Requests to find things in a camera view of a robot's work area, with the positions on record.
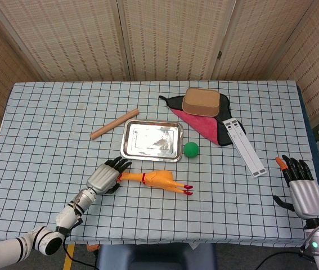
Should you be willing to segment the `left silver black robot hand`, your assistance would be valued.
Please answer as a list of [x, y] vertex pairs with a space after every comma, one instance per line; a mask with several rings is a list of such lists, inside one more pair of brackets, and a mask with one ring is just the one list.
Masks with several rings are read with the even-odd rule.
[[97, 195], [113, 194], [120, 186], [119, 176], [132, 164], [121, 156], [101, 164], [87, 180], [87, 187]]

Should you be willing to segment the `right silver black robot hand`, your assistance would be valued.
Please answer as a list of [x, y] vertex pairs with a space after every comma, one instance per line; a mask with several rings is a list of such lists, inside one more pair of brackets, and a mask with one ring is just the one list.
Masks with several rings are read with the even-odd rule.
[[319, 185], [314, 180], [309, 166], [304, 160], [286, 155], [275, 160], [289, 188], [292, 202], [284, 202], [276, 195], [273, 196], [274, 202], [295, 212], [303, 220], [319, 219]]

